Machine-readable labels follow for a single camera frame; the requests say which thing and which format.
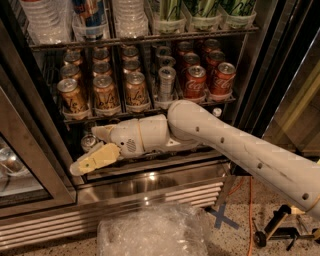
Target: refrigerator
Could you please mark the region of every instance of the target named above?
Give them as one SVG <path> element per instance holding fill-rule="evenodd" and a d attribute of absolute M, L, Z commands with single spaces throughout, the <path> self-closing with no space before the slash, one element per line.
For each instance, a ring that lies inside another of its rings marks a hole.
<path fill-rule="evenodd" d="M 104 4 L 107 38 L 72 37 L 70 42 L 50 44 L 30 36 L 20 1 L 0 3 L 0 250 L 96 231 L 103 217 L 152 205 L 218 206 L 235 178 L 248 175 L 205 145 L 152 151 L 83 175 L 70 172 L 85 153 L 81 139 L 88 127 L 166 115 L 167 109 L 156 105 L 150 85 L 154 44 L 172 47 L 178 41 L 218 40 L 236 67 L 232 95 L 199 104 L 209 112 L 219 108 L 219 118 L 234 127 L 319 159 L 318 1 L 257 0 L 253 24 L 231 30 L 183 27 L 180 33 L 156 34 L 148 17 L 148 34 L 136 37 L 117 31 L 112 1 Z M 140 112 L 130 111 L 125 102 L 123 45 L 135 45 L 141 53 L 150 104 Z M 57 93 L 63 56 L 80 49 L 89 72 L 95 47 L 108 47 L 111 53 L 120 110 L 110 116 L 91 111 L 84 119 L 68 118 Z"/>

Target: plastic bag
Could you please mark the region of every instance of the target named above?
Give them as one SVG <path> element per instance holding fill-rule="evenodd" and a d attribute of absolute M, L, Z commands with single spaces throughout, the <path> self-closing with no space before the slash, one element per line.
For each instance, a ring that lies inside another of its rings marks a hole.
<path fill-rule="evenodd" d="M 98 256 L 204 256 L 206 212 L 186 205 L 145 208 L 98 227 Z"/>

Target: beverage can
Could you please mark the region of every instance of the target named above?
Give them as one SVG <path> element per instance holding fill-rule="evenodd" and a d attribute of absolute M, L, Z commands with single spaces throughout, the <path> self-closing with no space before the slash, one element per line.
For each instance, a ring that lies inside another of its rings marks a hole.
<path fill-rule="evenodd" d="M 81 147 L 85 153 L 88 153 L 98 143 L 98 138 L 93 134 L 87 134 L 81 139 Z"/>
<path fill-rule="evenodd" d="M 107 75 L 111 76 L 113 70 L 109 62 L 96 62 L 92 66 L 92 75 L 93 77 Z"/>
<path fill-rule="evenodd" d="M 76 66 L 73 64 L 62 66 L 62 68 L 60 69 L 60 76 L 61 76 L 61 79 L 66 79 L 66 78 L 75 79 L 78 85 L 80 86 L 81 91 L 84 94 L 84 97 L 87 98 L 86 88 L 84 86 L 83 76 L 79 66 Z"/>
<path fill-rule="evenodd" d="M 233 85 L 236 69 L 231 63 L 222 62 L 215 69 L 212 83 L 209 84 L 210 93 L 213 95 L 227 95 Z"/>
<path fill-rule="evenodd" d="M 160 85 L 158 88 L 158 95 L 160 101 L 171 101 L 174 82 L 176 78 L 176 71 L 172 67 L 162 67 L 159 69 Z"/>
<path fill-rule="evenodd" d="M 159 58 L 159 68 L 162 67 L 174 67 L 176 65 L 176 60 L 172 56 L 161 56 Z"/>
<path fill-rule="evenodd" d="M 148 103 L 148 91 L 145 76 L 133 72 L 126 77 L 126 103 L 130 106 L 141 106 Z"/>
<path fill-rule="evenodd" d="M 83 57 L 79 50 L 69 50 L 63 56 L 64 65 L 73 64 L 76 66 L 81 66 L 83 63 Z"/>
<path fill-rule="evenodd" d="M 122 72 L 129 74 L 132 72 L 141 72 L 141 64 L 138 60 L 126 60 L 122 63 Z"/>
<path fill-rule="evenodd" d="M 215 50 L 210 52 L 206 57 L 207 84 L 209 85 L 213 79 L 214 71 L 221 62 L 225 61 L 225 54 L 222 51 Z"/>
<path fill-rule="evenodd" d="M 79 16 L 81 24 L 85 27 L 97 27 L 101 25 L 101 12 L 99 12 L 98 0 L 72 0 L 73 9 Z M 96 34 L 96 30 L 87 30 L 87 40 L 101 39 L 103 34 Z"/>
<path fill-rule="evenodd" d="M 186 83 L 183 96 L 189 99 L 198 99 L 204 95 L 206 70 L 201 66 L 191 66 L 186 72 Z"/>
<path fill-rule="evenodd" d="M 101 75 L 93 79 L 95 106 L 98 109 L 113 109 L 119 106 L 117 88 L 110 76 Z"/>
<path fill-rule="evenodd" d="M 221 44 L 216 39 L 207 39 L 202 44 L 201 48 L 201 60 L 203 63 L 206 61 L 206 57 L 209 54 L 209 52 L 212 52 L 214 50 L 220 50 Z"/>
<path fill-rule="evenodd" d="M 139 60 L 139 50 L 135 46 L 127 46 L 122 48 L 121 58 L 125 60 Z"/>
<path fill-rule="evenodd" d="M 94 48 L 92 53 L 92 62 L 96 63 L 99 61 L 109 62 L 110 52 L 107 48 Z"/>
<path fill-rule="evenodd" d="M 63 99 L 64 105 L 71 113 L 79 113 L 88 109 L 87 101 L 85 100 L 80 86 L 73 78 L 61 80 L 57 89 Z"/>

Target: metal frame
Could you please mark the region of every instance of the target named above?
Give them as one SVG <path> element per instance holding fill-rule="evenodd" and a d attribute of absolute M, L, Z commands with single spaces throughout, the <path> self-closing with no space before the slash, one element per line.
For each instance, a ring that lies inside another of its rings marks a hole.
<path fill-rule="evenodd" d="M 62 180 L 63 177 L 59 176 L 57 170 L 61 169 L 61 166 L 55 160 L 49 145 L 43 140 L 35 124 L 31 126 L 33 131 L 30 131 L 26 126 L 27 123 L 32 123 L 32 117 L 23 106 L 21 99 L 17 95 L 15 96 L 14 107 L 8 95 L 1 88 L 3 83 L 8 82 L 3 79 L 4 75 L 1 73 L 0 119 L 2 122 L 0 133 L 51 197 L 42 198 L 41 201 L 36 202 L 30 202 L 30 198 L 27 197 L 23 204 L 1 208 L 0 218 L 75 203 L 75 190 L 67 179 Z"/>

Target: terrazzo floor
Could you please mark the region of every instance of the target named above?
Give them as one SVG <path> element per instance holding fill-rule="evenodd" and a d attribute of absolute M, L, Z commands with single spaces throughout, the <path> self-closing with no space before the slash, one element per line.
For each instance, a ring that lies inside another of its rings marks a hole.
<path fill-rule="evenodd" d="M 247 255 L 250 242 L 249 228 L 249 177 L 244 178 L 244 183 L 236 192 L 228 196 L 226 204 L 213 207 L 208 218 L 211 223 L 211 241 L 208 247 L 209 255 L 233 256 Z M 234 186 L 241 180 L 238 177 Z M 273 211 L 279 209 L 285 201 L 253 179 L 253 214 L 256 225 L 263 229 L 273 216 Z M 309 232 L 319 228 L 320 222 L 311 217 L 302 215 L 301 218 Z M 298 224 L 295 215 L 291 215 L 283 226 L 296 227 L 299 233 L 303 228 Z M 0 252 L 0 256 L 94 256 L 97 249 L 97 234 L 90 233 L 77 237 L 68 237 L 47 243 L 26 246 Z M 316 256 L 320 255 L 320 245 L 311 240 L 297 240 L 290 251 L 286 251 L 291 240 L 268 241 L 267 246 L 258 248 L 253 244 L 251 255 L 295 255 Z"/>

